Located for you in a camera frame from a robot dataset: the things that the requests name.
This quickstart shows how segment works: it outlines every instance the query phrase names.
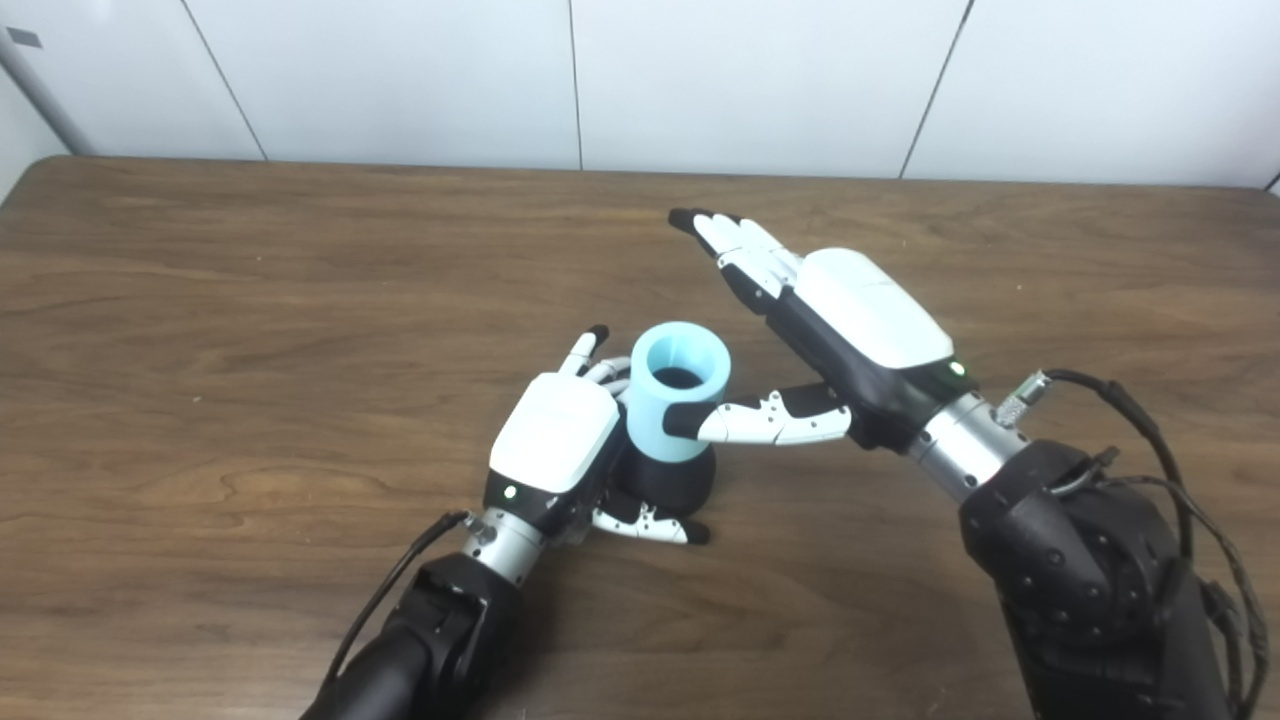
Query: white robotic hand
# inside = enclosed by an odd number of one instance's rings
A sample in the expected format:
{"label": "white robotic hand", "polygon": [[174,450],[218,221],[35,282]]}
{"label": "white robotic hand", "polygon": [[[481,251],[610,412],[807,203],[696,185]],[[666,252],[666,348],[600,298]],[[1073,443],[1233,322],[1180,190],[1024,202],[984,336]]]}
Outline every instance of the white robotic hand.
{"label": "white robotic hand", "polygon": [[763,400],[672,406],[663,429],[710,442],[795,445],[851,436],[906,454],[924,425],[975,389],[950,336],[865,255],[800,258],[750,219],[675,209],[730,290],[823,379]]}
{"label": "white robotic hand", "polygon": [[573,343],[559,369],[532,379],[489,455],[485,512],[465,548],[516,584],[547,544],[579,542],[590,525],[641,539],[705,542],[700,524],[666,518],[613,483],[627,448],[628,357],[591,365],[608,328]]}

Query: black cup base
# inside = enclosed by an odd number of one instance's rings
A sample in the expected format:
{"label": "black cup base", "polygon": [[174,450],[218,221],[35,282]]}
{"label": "black cup base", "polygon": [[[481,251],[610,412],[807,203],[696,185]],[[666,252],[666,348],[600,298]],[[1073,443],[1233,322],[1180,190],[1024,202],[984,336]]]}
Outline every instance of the black cup base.
{"label": "black cup base", "polygon": [[616,471],[618,487],[672,516],[692,515],[712,495],[716,454],[707,446],[684,462],[654,460],[627,443]]}

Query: wooden table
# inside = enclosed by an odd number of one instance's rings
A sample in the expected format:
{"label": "wooden table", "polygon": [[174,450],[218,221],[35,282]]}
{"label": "wooden table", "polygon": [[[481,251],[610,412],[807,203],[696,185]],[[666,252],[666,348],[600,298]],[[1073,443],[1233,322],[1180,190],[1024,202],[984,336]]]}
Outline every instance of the wooden table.
{"label": "wooden table", "polygon": [[[1280,623],[1280,201],[1261,192],[58,159],[0,210],[0,716],[297,716],[593,323],[620,352],[701,323],[731,392],[806,382],[666,227],[675,205],[865,251],[995,398],[1042,365],[1125,379]],[[1156,469],[1070,389],[1028,429]],[[483,716],[1029,715],[955,507],[909,462],[719,457],[712,546],[596,534],[544,557]]]}

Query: cup opening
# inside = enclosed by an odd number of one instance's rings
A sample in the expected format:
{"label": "cup opening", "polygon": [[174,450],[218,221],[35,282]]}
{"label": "cup opening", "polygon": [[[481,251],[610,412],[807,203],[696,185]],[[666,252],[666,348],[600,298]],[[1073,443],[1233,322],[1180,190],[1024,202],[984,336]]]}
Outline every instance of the cup opening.
{"label": "cup opening", "polygon": [[672,389],[694,389],[716,375],[717,357],[705,342],[687,336],[658,338],[645,356],[653,378]]}
{"label": "cup opening", "polygon": [[653,379],[672,389],[692,389],[707,382],[684,368],[658,368],[653,372]]}

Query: connector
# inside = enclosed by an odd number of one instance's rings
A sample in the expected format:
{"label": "connector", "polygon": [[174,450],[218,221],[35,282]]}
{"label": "connector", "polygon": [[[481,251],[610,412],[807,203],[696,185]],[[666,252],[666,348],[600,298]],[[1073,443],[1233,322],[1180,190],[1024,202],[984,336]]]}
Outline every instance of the connector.
{"label": "connector", "polygon": [[1001,428],[1012,429],[1018,425],[1018,420],[1032,409],[1032,405],[1044,397],[1051,384],[1053,380],[1048,375],[1042,370],[1036,370],[992,411],[992,419]]}

